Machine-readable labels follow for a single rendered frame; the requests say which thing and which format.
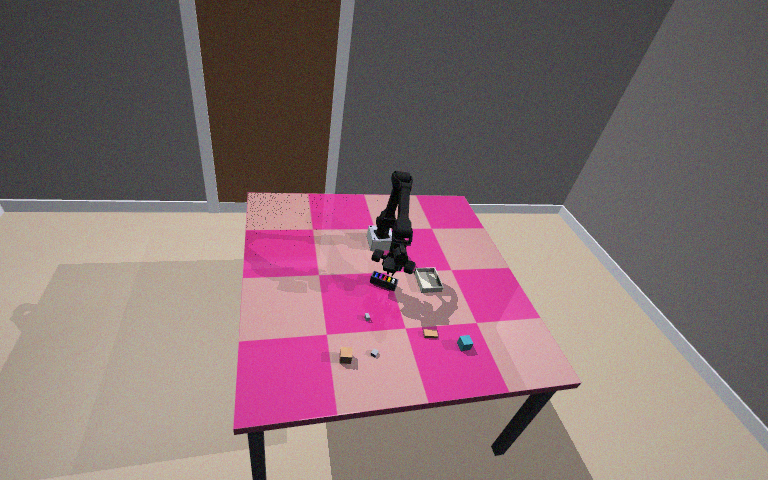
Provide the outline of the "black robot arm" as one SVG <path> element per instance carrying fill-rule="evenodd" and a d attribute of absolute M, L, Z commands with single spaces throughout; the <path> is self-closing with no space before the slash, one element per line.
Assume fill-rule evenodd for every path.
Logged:
<path fill-rule="evenodd" d="M 409 202 L 413 178 L 408 172 L 394 171 L 391 177 L 392 192 L 385 210 L 376 218 L 377 230 L 374 230 L 378 239 L 390 238 L 389 230 L 392 229 L 392 241 L 390 249 L 383 264 L 383 270 L 393 273 L 399 271 L 400 265 L 408 262 L 407 246 L 411 246 L 413 229 L 409 219 Z M 395 211 L 398 206 L 397 220 Z M 405 240 L 408 238 L 408 240 Z"/>

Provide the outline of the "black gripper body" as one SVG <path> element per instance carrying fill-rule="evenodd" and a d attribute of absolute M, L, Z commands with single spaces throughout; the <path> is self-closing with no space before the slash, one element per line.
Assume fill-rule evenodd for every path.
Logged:
<path fill-rule="evenodd" d="M 375 249 L 374 253 L 372 254 L 371 260 L 375 262 L 379 262 L 380 259 L 383 259 L 383 264 L 384 264 L 384 261 L 387 255 L 383 255 L 383 254 L 384 254 L 384 251 L 380 249 Z M 391 256 L 393 257 L 393 251 L 391 249 L 389 250 L 389 254 L 391 254 Z M 400 269 L 404 267 L 403 271 L 405 273 L 412 274 L 415 268 L 415 265 L 416 265 L 415 262 L 408 260 L 406 264 L 400 265 Z"/>

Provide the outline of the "tan cube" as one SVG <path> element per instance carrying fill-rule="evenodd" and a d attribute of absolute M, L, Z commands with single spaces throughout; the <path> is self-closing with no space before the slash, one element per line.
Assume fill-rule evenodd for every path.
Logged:
<path fill-rule="evenodd" d="M 352 347 L 341 347 L 339 363 L 351 364 L 351 361 L 352 361 Z"/>

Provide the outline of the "blue cube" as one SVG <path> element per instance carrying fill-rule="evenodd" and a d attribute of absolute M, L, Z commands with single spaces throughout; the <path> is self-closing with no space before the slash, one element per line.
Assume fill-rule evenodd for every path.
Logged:
<path fill-rule="evenodd" d="M 471 350 L 474 343 L 469 335 L 465 335 L 459 337 L 457 344 L 461 351 L 466 351 Z"/>

